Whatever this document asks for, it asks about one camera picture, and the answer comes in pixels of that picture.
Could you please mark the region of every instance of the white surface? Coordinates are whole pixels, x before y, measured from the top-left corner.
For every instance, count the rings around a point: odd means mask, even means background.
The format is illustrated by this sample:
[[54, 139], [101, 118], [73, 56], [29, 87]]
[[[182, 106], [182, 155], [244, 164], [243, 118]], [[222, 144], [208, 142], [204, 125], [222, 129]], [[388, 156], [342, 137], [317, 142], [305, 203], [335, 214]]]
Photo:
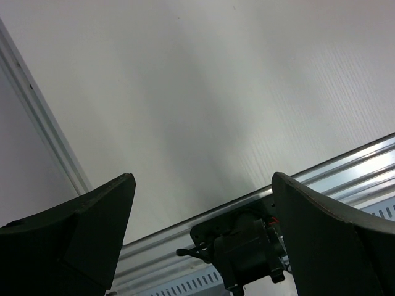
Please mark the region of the white surface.
[[0, 227], [73, 197], [0, 66]]
[[285, 280], [274, 284], [270, 276], [244, 286], [246, 296], [297, 296], [294, 277], [284, 272]]
[[94, 187], [130, 171], [125, 242], [394, 131], [395, 3], [0, 0]]

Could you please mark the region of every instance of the silver metal bar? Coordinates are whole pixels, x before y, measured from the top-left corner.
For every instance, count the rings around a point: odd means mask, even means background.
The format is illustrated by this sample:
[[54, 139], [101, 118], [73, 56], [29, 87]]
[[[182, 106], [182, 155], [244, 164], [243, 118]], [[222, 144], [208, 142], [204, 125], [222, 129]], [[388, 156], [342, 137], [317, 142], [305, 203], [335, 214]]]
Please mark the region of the silver metal bar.
[[3, 22], [0, 20], [0, 67], [13, 85], [37, 133], [48, 148], [60, 171], [78, 195], [92, 190], [60, 127], [45, 103]]
[[[394, 160], [395, 134], [392, 134], [294, 177], [336, 200], [356, 208], [365, 208], [395, 196]], [[207, 265], [201, 260], [175, 255], [176, 249], [193, 245], [189, 236], [190, 229], [194, 225], [271, 193], [270, 186], [262, 188], [124, 246], [118, 261], [112, 291], [117, 292], [118, 295], [134, 295], [206, 269]]]

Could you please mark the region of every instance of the metal frame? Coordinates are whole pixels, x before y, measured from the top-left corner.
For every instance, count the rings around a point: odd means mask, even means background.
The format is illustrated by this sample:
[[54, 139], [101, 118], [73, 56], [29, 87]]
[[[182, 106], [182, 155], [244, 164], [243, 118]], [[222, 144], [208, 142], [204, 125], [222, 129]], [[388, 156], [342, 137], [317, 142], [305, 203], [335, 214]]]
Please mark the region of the metal frame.
[[78, 195], [92, 190], [77, 158], [52, 115], [3, 22], [0, 20], [0, 67], [4, 69], [37, 133]]
[[[377, 140], [294, 177], [336, 200], [363, 209], [395, 196], [395, 134]], [[113, 281], [116, 295], [134, 295], [207, 268], [175, 250], [193, 246], [192, 226], [261, 199], [270, 186], [123, 247]]]

